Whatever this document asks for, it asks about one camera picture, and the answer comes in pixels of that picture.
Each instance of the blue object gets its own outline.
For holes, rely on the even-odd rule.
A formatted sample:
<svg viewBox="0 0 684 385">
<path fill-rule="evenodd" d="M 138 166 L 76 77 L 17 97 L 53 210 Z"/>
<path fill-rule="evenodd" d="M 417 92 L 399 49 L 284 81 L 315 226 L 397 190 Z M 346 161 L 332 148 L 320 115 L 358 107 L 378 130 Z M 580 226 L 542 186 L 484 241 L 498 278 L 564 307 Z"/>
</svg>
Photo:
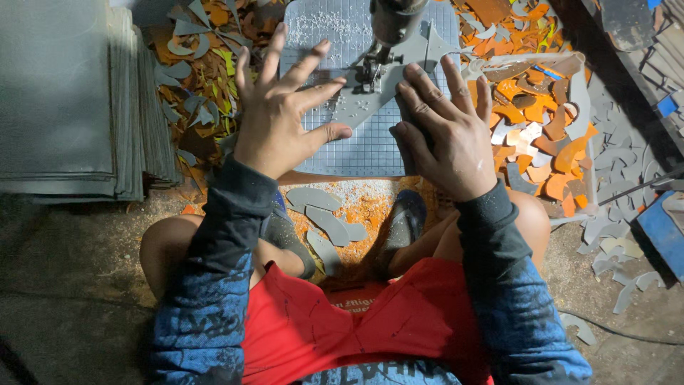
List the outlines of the blue object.
<svg viewBox="0 0 684 385">
<path fill-rule="evenodd" d="M 663 0 L 646 0 L 646 2 L 648 3 L 648 9 L 652 11 L 654 8 L 660 5 L 662 1 Z"/>
<path fill-rule="evenodd" d="M 672 194 L 674 191 L 668 191 L 660 196 L 637 221 L 674 276 L 684 282 L 684 234 L 663 210 L 663 201 Z"/>
<path fill-rule="evenodd" d="M 541 68 L 541 67 L 539 67 L 539 66 L 534 66 L 534 69 L 536 69 L 537 71 L 542 71 L 542 72 L 545 73 L 547 76 L 551 76 L 551 77 L 552 77 L 553 79 L 555 79 L 555 80 L 561 80 L 561 77 L 560 77 L 560 76 L 556 75 L 555 73 L 553 73 L 553 72 L 551 72 L 551 71 L 545 70 L 545 69 L 543 69 L 543 68 Z"/>
<path fill-rule="evenodd" d="M 658 106 L 658 111 L 660 112 L 660 114 L 662 115 L 663 118 L 665 116 L 672 114 L 673 112 L 677 111 L 677 108 L 679 108 L 677 103 L 672 98 L 672 95 L 668 95 L 665 97 L 665 99 L 659 101 L 657 106 Z"/>
</svg>

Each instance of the floor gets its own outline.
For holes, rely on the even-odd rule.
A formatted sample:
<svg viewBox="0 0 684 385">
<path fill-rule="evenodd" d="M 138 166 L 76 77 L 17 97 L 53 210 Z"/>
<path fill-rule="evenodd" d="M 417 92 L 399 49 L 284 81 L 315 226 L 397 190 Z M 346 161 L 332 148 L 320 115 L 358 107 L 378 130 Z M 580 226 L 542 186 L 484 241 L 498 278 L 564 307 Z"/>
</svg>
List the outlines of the floor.
<svg viewBox="0 0 684 385">
<path fill-rule="evenodd" d="M 141 383 L 155 301 L 138 264 L 137 239 L 185 203 L 164 191 L 130 207 L 45 209 L 9 197 L 0 202 L 2 338 L 43 384 Z M 594 255 L 575 253 L 580 235 L 573 223 L 551 236 L 544 276 L 558 308 L 628 333 L 684 340 L 681 285 L 635 292 L 623 314 L 612 314 L 621 286 L 609 273 L 600 282 L 594 278 Z M 645 258 L 630 263 L 634 272 L 648 268 Z M 599 344 L 591 347 L 572 336 L 573 327 L 569 335 L 594 367 L 596 384 L 671 384 L 684 375 L 682 347 L 592 331 Z M 0 383 L 18 382 L 0 367 Z"/>
</svg>

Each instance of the red shorts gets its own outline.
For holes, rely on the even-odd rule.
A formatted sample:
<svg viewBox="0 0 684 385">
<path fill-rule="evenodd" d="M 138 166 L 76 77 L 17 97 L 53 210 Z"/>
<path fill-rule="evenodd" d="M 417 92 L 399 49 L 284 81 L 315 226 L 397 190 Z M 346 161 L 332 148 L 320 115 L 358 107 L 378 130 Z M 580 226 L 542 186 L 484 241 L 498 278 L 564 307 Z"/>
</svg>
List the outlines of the red shorts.
<svg viewBox="0 0 684 385">
<path fill-rule="evenodd" d="M 244 384 L 288 384 L 345 365 L 409 357 L 448 364 L 464 384 L 493 384 L 461 264 L 424 258 L 363 314 L 274 263 L 252 288 L 245 317 Z"/>
</svg>

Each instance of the long-sleeve shirt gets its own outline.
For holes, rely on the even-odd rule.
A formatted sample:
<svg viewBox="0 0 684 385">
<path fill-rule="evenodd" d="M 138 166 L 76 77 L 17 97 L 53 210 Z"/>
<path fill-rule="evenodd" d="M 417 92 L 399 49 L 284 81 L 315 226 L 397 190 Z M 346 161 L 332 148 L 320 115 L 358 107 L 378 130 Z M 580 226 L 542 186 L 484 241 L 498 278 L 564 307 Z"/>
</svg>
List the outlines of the long-sleeve shirt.
<svg viewBox="0 0 684 385">
<path fill-rule="evenodd" d="M 155 321 L 153 379 L 239 383 L 252 250 L 272 211 L 278 183 L 228 157 L 209 189 L 206 217 L 188 258 L 169 280 Z M 518 209 L 501 181 L 460 203 L 463 267 L 496 383 L 586 383 L 591 367 L 566 339 L 532 250 L 514 220 Z M 314 373 L 305 384 L 459 384 L 430 360 L 359 364 Z"/>
</svg>

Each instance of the left hand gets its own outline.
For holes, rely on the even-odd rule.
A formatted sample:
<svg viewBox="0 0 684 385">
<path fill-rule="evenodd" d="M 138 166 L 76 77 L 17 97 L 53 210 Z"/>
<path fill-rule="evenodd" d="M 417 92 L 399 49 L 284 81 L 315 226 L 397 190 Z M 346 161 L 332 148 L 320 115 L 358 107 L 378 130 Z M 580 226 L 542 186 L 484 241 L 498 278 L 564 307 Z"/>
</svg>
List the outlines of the left hand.
<svg viewBox="0 0 684 385">
<path fill-rule="evenodd" d="M 323 144 L 352 135 L 352 129 L 343 123 L 327 123 L 311 131 L 302 127 L 302 115 L 331 98 L 346 79 L 337 77 L 296 92 L 330 49 L 330 41 L 323 39 L 278 80 L 276 71 L 286 36 L 287 25 L 280 23 L 255 83 L 250 81 L 246 47 L 242 47 L 235 69 L 235 85 L 244 109 L 235 160 L 273 179 L 294 169 Z"/>
</svg>

